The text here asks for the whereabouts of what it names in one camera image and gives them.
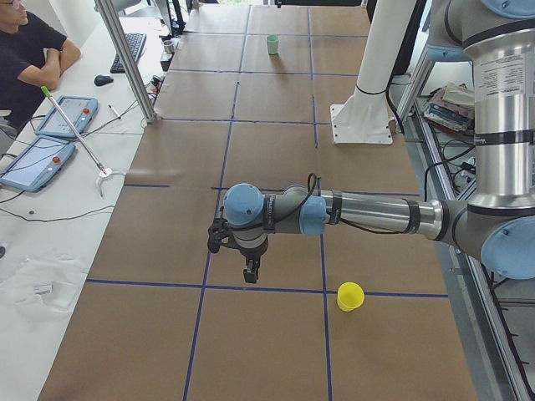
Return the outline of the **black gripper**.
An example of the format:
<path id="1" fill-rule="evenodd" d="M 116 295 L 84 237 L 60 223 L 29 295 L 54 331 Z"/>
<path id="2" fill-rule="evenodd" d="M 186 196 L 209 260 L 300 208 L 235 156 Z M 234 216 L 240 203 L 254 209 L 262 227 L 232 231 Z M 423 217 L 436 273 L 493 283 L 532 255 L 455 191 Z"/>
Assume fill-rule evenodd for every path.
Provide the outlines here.
<path id="1" fill-rule="evenodd" d="M 252 248 L 244 246 L 239 247 L 240 253 L 247 260 L 247 264 L 243 269 L 243 277 L 245 282 L 257 283 L 259 277 L 260 259 L 262 255 L 268 250 L 268 241 L 264 241 L 261 245 Z"/>

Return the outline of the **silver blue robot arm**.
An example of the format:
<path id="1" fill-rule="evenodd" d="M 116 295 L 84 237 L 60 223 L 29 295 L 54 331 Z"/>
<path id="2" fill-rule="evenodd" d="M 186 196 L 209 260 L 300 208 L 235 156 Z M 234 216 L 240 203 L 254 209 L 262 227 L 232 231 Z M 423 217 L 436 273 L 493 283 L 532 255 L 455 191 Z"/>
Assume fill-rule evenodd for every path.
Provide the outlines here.
<path id="1" fill-rule="evenodd" d="M 534 276 L 534 4 L 435 1 L 427 45 L 436 60 L 469 58 L 475 90 L 476 191 L 469 200 L 415 201 L 295 185 L 263 194 L 242 183 L 224 196 L 208 248 L 240 251 L 258 279 L 272 233 L 319 235 L 344 223 L 421 234 L 504 277 Z"/>

